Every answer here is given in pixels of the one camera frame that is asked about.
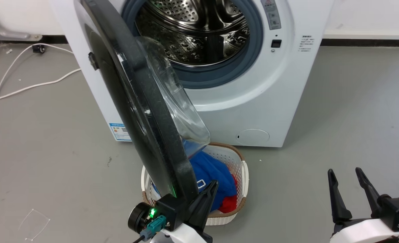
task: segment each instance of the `gray floor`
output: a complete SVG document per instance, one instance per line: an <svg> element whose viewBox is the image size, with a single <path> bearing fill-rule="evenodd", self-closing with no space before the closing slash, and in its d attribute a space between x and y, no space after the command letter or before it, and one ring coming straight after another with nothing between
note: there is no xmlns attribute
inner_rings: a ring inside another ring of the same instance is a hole
<svg viewBox="0 0 399 243"><path fill-rule="evenodd" d="M23 48L0 46L0 78ZM28 53L1 94L76 68L68 53ZM232 223L206 228L215 242L328 242L329 168L353 216L368 217L355 167L380 194L399 196L399 48L322 47L284 148L240 150L248 201ZM140 170L133 146L114 141L81 73L1 100L0 242L24 242L19 225L31 209L51 219L37 243L132 242L127 217L141 200ZM36 216L28 226L39 224Z"/></svg>

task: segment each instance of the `teal connector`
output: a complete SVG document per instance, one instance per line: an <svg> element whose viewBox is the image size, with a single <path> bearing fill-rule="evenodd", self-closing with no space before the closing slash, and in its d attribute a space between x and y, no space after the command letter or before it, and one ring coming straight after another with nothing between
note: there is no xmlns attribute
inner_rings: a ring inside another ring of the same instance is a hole
<svg viewBox="0 0 399 243"><path fill-rule="evenodd" d="M149 223L147 225L147 229L157 233L161 231L163 228L165 228L166 224L167 224L167 218L164 215L161 215L157 217L155 220L153 220L151 223Z"/></svg>

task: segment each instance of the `blue clothing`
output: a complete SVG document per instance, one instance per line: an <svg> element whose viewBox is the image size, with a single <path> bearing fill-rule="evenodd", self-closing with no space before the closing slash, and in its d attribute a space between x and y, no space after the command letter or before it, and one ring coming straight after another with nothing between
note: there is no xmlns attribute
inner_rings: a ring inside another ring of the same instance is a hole
<svg viewBox="0 0 399 243"><path fill-rule="evenodd" d="M221 161L200 151L190 159L190 163L192 164L196 181L204 180L206 185L212 180L217 180L219 182L218 192L216 193L211 211L219 209L225 197L231 197L237 194L234 178L229 172L228 167Z"/></svg>

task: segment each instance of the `baseboard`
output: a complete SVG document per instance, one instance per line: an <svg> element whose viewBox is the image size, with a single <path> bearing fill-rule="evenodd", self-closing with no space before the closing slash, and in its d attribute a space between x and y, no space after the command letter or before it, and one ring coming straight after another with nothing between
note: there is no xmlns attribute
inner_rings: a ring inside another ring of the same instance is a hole
<svg viewBox="0 0 399 243"><path fill-rule="evenodd" d="M384 39L323 39L321 46L399 47L399 40Z"/></svg>
<svg viewBox="0 0 399 243"><path fill-rule="evenodd" d="M35 42L26 42L23 40L0 40L0 43L13 43L13 44L33 44ZM64 35L42 35L42 39L37 43L46 43L46 44L68 44L67 39Z"/></svg>
<svg viewBox="0 0 399 243"><path fill-rule="evenodd" d="M12 41L4 40L0 43L27 43L24 41ZM47 44L68 44L68 41L64 35L44 35L39 43ZM399 39L352 39L352 38L324 38L321 42L321 46L387 46L387 47L399 47Z"/></svg>

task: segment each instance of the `basket handle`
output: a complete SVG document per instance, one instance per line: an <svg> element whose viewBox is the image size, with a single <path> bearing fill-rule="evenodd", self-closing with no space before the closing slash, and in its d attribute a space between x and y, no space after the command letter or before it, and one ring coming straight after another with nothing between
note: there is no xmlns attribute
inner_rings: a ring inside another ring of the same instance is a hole
<svg viewBox="0 0 399 243"><path fill-rule="evenodd" d="M141 190L145 192L145 166L142 166L142 171L141 171Z"/></svg>
<svg viewBox="0 0 399 243"><path fill-rule="evenodd" d="M242 173L244 174L244 180L243 180L243 197L247 196L247 191L249 189L249 169L247 168L247 163L246 161L242 160L241 163L243 163Z"/></svg>

